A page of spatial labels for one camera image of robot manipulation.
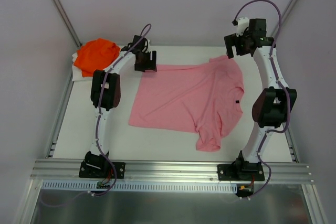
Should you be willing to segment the pink t shirt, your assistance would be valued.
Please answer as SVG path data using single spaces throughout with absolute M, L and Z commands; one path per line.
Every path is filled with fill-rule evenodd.
M 196 149 L 216 152 L 243 115 L 243 74 L 227 56 L 200 65 L 158 65 L 142 74 L 129 125 L 197 133 Z

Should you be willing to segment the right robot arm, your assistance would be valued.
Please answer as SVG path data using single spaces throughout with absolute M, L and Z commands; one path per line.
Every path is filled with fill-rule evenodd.
M 224 38 L 227 55 L 251 55 L 257 65 L 262 92 L 253 104 L 251 115 L 254 127 L 246 146 L 230 165 L 218 165 L 221 181 L 263 181 L 261 161 L 267 143 L 280 128 L 289 126 L 290 113 L 297 98 L 295 89 L 288 87 L 279 69 L 275 40 L 266 35 L 265 19 L 242 17 L 233 21 L 236 33 Z

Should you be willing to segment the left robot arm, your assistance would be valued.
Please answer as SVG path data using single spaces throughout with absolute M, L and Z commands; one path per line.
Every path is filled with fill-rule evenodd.
M 156 51 L 148 50 L 149 42 L 144 35 L 135 35 L 133 41 L 123 47 L 120 56 L 107 70 L 93 74 L 90 99 L 95 108 L 94 138 L 79 170 L 81 178 L 123 178 L 125 163 L 109 160 L 111 121 L 113 111 L 121 99 L 122 68 L 135 60 L 135 71 L 156 71 Z

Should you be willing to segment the orange t shirt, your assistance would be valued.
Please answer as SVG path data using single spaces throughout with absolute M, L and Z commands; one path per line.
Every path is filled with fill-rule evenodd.
M 87 42 L 77 50 L 74 65 L 82 70 L 82 75 L 90 76 L 94 70 L 104 70 L 119 56 L 120 47 L 112 41 L 98 38 Z

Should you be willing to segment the white t shirt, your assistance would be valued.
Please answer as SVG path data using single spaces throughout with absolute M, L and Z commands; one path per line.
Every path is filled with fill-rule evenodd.
M 91 81 L 93 77 L 94 70 L 91 72 L 90 76 L 83 76 L 82 75 L 82 70 L 74 65 L 78 55 L 75 52 L 72 54 L 72 81 L 77 82 L 77 81 Z

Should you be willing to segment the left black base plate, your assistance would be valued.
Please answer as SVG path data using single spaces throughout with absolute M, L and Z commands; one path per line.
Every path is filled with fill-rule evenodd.
M 113 162 L 117 179 L 124 179 L 125 165 L 124 162 Z M 109 162 L 104 161 L 102 166 L 94 166 L 82 161 L 79 170 L 80 178 L 107 178 L 108 176 L 115 178 L 113 168 Z

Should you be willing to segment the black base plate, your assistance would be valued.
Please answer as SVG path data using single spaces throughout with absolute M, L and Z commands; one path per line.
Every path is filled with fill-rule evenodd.
M 124 179 L 125 165 L 124 162 L 113 162 L 117 179 Z M 107 178 L 108 176 L 115 178 L 113 168 L 109 162 L 104 161 L 102 166 L 94 166 L 82 161 L 79 170 L 80 178 Z
M 218 164 L 218 180 L 220 181 L 252 181 L 263 182 L 264 170 L 261 163 L 237 166 L 236 164 Z

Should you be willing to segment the left aluminium corner post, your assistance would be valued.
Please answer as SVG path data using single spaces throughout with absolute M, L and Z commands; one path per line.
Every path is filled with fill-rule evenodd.
M 63 4 L 61 3 L 61 0 L 51 0 L 52 3 L 54 4 L 60 18 L 62 19 L 63 23 L 65 24 L 68 33 L 72 39 L 72 41 L 74 42 L 75 46 L 77 48 L 80 48 L 80 46 L 82 45 L 82 42 L 80 41 L 68 15 L 67 12 L 65 10 L 65 8 L 63 7 Z

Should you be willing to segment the right aluminium side rail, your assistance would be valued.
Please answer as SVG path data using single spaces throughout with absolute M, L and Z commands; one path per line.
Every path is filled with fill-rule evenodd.
M 292 136 L 292 132 L 290 128 L 286 130 L 285 136 L 286 136 L 286 140 L 287 140 L 287 144 L 288 144 L 288 148 L 289 148 L 292 161 L 295 163 L 299 163 L 300 162 L 299 154 L 297 152 L 295 139 Z

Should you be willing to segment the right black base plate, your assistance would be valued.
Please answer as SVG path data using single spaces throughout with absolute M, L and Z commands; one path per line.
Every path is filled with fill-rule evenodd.
M 218 164 L 218 180 L 220 181 L 252 181 L 263 182 L 264 170 L 261 163 L 237 166 L 236 164 Z

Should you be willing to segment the aluminium front rail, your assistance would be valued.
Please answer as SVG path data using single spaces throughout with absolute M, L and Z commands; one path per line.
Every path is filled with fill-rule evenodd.
M 31 172 L 31 179 L 79 180 L 81 160 L 38 159 Z M 216 162 L 169 162 L 169 161 L 125 161 L 122 182 L 217 182 L 225 175 Z M 269 163 L 270 183 L 314 184 L 310 166 L 303 163 Z

